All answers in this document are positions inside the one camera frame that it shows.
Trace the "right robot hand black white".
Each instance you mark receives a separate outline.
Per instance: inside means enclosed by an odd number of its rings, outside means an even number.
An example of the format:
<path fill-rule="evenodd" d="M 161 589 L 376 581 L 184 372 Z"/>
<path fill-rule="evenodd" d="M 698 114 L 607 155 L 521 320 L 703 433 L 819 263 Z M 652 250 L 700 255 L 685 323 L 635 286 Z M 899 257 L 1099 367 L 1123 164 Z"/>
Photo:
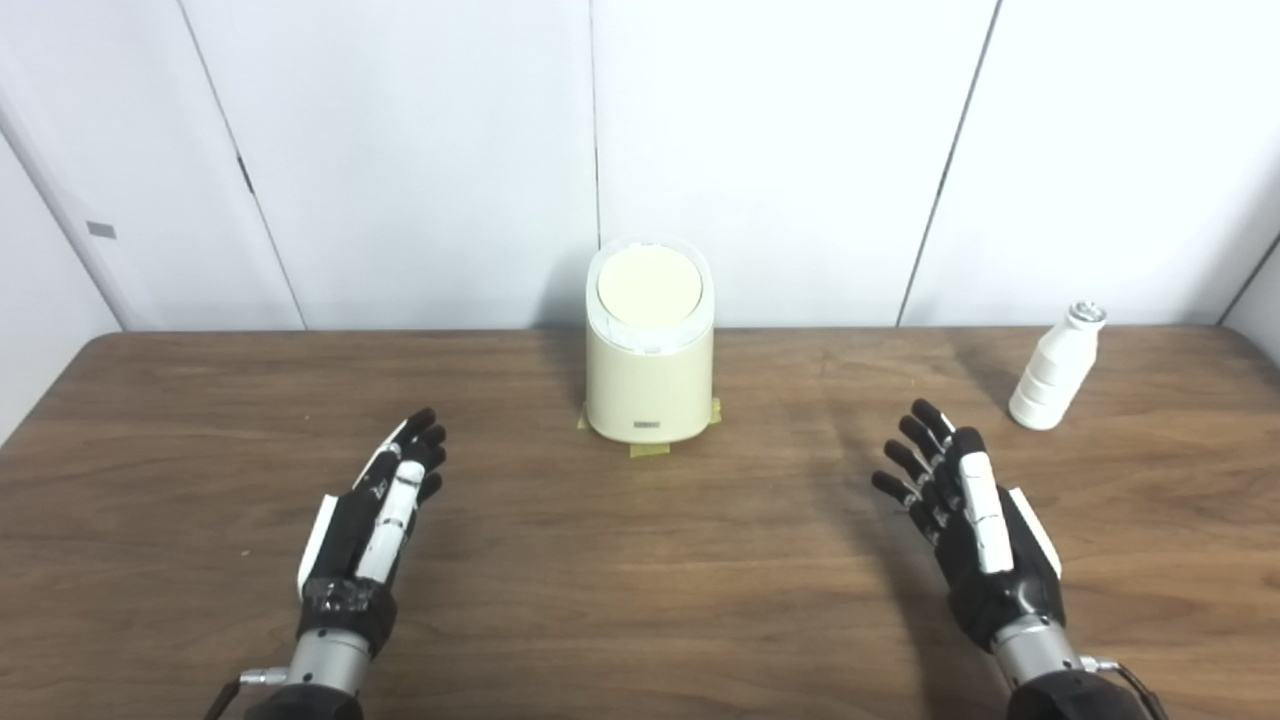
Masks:
<path fill-rule="evenodd" d="M 996 479 L 980 432 L 954 425 L 925 398 L 899 430 L 902 439 L 887 439 L 883 452 L 904 474 L 877 470 L 870 483 L 932 547 L 959 629 L 992 650 L 998 632 L 1024 618 L 1065 626 L 1056 551 L 1024 497 Z"/>

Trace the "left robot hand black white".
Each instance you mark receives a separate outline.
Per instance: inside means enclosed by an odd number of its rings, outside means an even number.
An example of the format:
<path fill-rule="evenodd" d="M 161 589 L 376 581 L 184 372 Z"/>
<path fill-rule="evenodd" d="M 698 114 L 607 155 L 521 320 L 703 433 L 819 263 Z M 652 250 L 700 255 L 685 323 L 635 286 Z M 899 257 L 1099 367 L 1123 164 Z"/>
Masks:
<path fill-rule="evenodd" d="M 445 429 L 431 407 L 406 418 L 343 495 L 326 495 L 300 562 L 297 634 L 351 632 L 378 656 L 390 639 L 401 553 L 443 486 Z"/>

